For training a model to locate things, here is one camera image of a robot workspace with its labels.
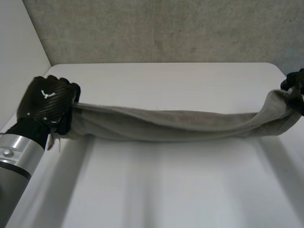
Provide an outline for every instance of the table surface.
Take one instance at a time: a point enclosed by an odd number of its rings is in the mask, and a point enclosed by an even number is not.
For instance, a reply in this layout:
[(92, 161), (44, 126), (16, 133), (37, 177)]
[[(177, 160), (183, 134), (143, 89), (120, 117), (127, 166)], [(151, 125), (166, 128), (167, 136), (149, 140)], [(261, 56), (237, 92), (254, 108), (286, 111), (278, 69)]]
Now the table surface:
[[(67, 64), (49, 74), (79, 83), (83, 103), (218, 113), (259, 111), (285, 78), (267, 63)], [(7, 227), (304, 227), (303, 127), (194, 143), (62, 140)]]

